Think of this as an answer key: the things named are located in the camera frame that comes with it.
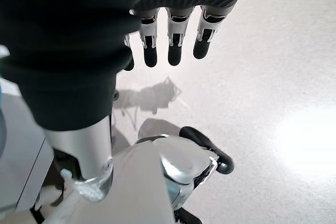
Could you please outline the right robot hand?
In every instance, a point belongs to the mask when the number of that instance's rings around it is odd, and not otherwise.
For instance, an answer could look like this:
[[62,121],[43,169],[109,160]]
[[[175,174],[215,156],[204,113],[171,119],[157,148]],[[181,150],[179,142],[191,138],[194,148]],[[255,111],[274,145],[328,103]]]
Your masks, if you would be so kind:
[[1,77],[18,85],[60,169],[92,202],[111,187],[111,112],[117,73],[133,68],[127,35],[140,32],[156,64],[156,14],[169,15],[169,63],[177,65],[187,19],[202,8],[193,55],[206,56],[238,0],[1,0]]

